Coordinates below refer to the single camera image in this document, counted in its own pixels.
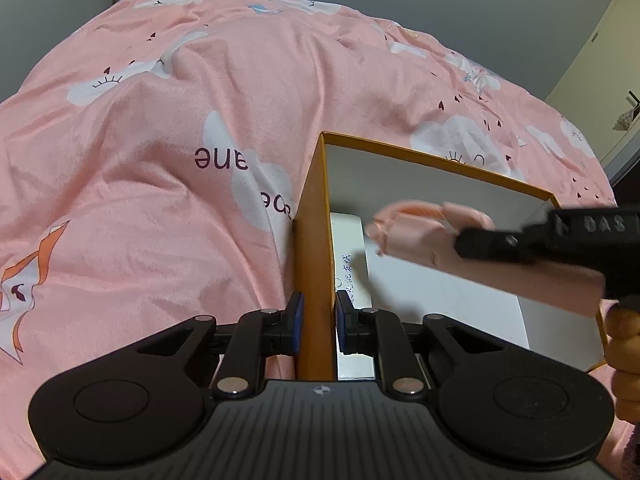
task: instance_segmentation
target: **pink object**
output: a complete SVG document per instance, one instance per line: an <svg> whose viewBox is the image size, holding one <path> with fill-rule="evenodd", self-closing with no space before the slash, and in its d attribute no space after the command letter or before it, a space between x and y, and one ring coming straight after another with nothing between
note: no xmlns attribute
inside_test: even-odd
<svg viewBox="0 0 640 480"><path fill-rule="evenodd" d="M26 413L51 376L190 316L284 306L321 130L613 203L542 101L428 34L308 0L122 0L0 124L2 480L42 463Z"/></svg>
<svg viewBox="0 0 640 480"><path fill-rule="evenodd" d="M448 230L441 220L456 231ZM604 291L601 273L551 262L533 265L478 262L461 258L454 244L460 230L493 229L492 220L469 207L425 202L397 202L367 225L366 233L389 254L569 312L594 317Z"/></svg>

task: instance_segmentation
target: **pink blanket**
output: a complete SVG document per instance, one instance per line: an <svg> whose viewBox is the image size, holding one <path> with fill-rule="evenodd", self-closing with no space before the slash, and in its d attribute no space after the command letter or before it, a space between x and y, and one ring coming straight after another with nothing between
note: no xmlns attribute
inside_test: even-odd
<svg viewBox="0 0 640 480"><path fill-rule="evenodd" d="M0 478L51 376L199 313L282 308L318 133L608 205L582 134L428 34L306 0L122 0L0 105ZM291 377L292 363L270 374Z"/></svg>

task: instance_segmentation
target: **metal screw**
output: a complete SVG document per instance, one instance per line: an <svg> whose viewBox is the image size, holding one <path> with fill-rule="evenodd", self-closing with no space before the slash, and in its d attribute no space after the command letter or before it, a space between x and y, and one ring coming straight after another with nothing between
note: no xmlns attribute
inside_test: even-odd
<svg viewBox="0 0 640 480"><path fill-rule="evenodd" d="M225 377L218 381L217 386L221 392L239 394L249 387L249 383L242 377Z"/></svg>
<svg viewBox="0 0 640 480"><path fill-rule="evenodd" d="M414 377L401 377L392 384L393 389L401 394L418 394L424 388L424 383Z"/></svg>

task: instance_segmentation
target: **white door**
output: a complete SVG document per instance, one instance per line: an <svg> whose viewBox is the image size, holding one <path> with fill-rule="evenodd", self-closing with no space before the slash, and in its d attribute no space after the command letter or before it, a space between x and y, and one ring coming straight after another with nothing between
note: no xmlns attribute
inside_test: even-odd
<svg viewBox="0 0 640 480"><path fill-rule="evenodd" d="M640 98L640 0L614 0L546 102L586 136L600 162L610 160L626 131L617 124Z"/></svg>

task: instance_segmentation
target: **hand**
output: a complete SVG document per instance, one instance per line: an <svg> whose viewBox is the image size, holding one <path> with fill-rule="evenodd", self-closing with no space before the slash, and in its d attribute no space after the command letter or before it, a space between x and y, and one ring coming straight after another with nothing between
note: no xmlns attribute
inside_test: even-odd
<svg viewBox="0 0 640 480"><path fill-rule="evenodd" d="M616 370L611 383L616 415L640 422L640 314L616 305L607 313L605 330L612 338L605 359Z"/></svg>

